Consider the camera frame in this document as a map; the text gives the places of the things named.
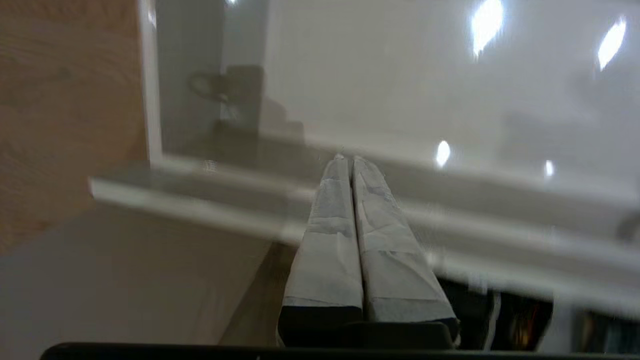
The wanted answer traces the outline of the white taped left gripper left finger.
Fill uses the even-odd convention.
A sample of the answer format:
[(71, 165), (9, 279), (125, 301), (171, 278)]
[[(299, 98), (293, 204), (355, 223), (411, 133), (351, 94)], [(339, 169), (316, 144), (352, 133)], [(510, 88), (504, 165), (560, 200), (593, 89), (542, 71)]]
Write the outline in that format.
[(286, 281), (281, 346), (342, 346), (345, 329), (364, 319), (350, 173), (349, 160), (338, 154), (320, 180)]

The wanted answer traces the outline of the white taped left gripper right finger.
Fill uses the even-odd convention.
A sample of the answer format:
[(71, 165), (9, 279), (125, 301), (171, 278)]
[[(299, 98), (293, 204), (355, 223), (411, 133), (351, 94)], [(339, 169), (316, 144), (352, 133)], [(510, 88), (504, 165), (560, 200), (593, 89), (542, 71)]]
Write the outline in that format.
[(384, 174), (355, 157), (352, 194), (366, 317), (382, 324), (439, 322), (455, 345), (460, 324)]

